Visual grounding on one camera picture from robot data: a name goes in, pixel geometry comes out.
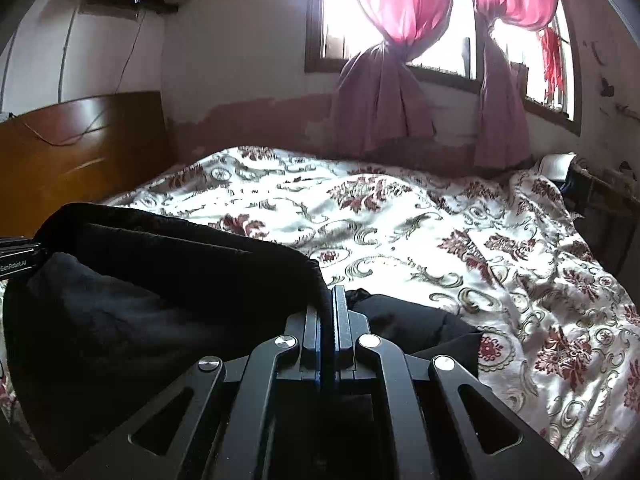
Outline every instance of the black pants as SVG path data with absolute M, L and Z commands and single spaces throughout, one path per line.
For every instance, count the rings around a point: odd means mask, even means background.
M 330 309 L 317 262 L 180 219 L 72 204 L 36 239 L 50 257 L 7 286 L 4 333 L 24 414 L 59 470 L 201 356 L 247 355 L 308 304 Z M 446 352 L 477 375 L 481 334 L 456 317 L 363 290 L 348 302 L 404 352 Z

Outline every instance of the window sill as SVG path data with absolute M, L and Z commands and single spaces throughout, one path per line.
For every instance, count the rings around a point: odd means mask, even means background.
M 307 58 L 305 60 L 305 73 L 340 73 L 346 63 L 346 59 L 335 59 L 329 57 Z M 456 74 L 440 72 L 439 70 L 432 70 L 420 66 L 409 65 L 408 67 L 411 72 L 414 73 L 418 81 L 439 84 L 455 88 L 457 90 L 471 92 L 476 95 L 480 93 L 480 89 L 482 87 L 482 83 L 480 81 L 466 79 Z M 550 110 L 535 101 L 531 101 L 530 99 L 524 99 L 524 109 L 530 114 L 537 115 L 545 121 L 562 126 L 572 134 L 580 136 L 580 121 L 570 121 L 561 114 Z

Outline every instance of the silver screw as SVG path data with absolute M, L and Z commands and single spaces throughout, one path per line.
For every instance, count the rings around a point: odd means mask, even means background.
M 375 334 L 362 334 L 358 342 L 366 348 L 375 348 L 380 344 L 380 338 Z
M 213 355 L 204 356 L 198 361 L 198 368 L 203 372 L 212 372 L 220 366 L 220 359 Z
M 440 355 L 436 357 L 433 364 L 435 364 L 436 367 L 439 368 L 440 370 L 444 370 L 446 372 L 452 371 L 453 368 L 456 366 L 456 362 L 451 357 L 446 355 Z
M 280 348 L 291 348 L 296 343 L 296 338 L 292 335 L 281 335 L 276 338 L 276 346 Z

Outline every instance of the triangular cutout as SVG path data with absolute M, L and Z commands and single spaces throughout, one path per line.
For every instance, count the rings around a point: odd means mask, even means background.
M 458 393 L 485 453 L 494 454 L 518 443 L 521 436 L 517 428 L 475 388 L 470 384 L 461 384 Z
M 178 431 L 180 422 L 191 403 L 191 397 L 193 397 L 193 390 L 185 388 L 136 433 L 132 434 L 131 442 L 158 456 L 166 455 L 175 432 Z

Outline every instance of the window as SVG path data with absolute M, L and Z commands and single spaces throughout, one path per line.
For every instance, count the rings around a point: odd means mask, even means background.
M 356 0 L 310 0 L 307 29 L 307 72 L 337 72 L 353 54 L 382 42 Z M 536 32 L 495 23 L 493 37 L 509 61 L 528 69 L 525 108 L 580 133 L 579 67 L 574 66 L 571 24 L 562 2 L 550 24 L 561 38 L 564 91 L 545 97 L 542 48 Z M 408 65 L 418 79 L 479 93 L 483 73 L 481 46 L 476 43 L 472 0 L 453 0 L 449 28 L 420 57 Z

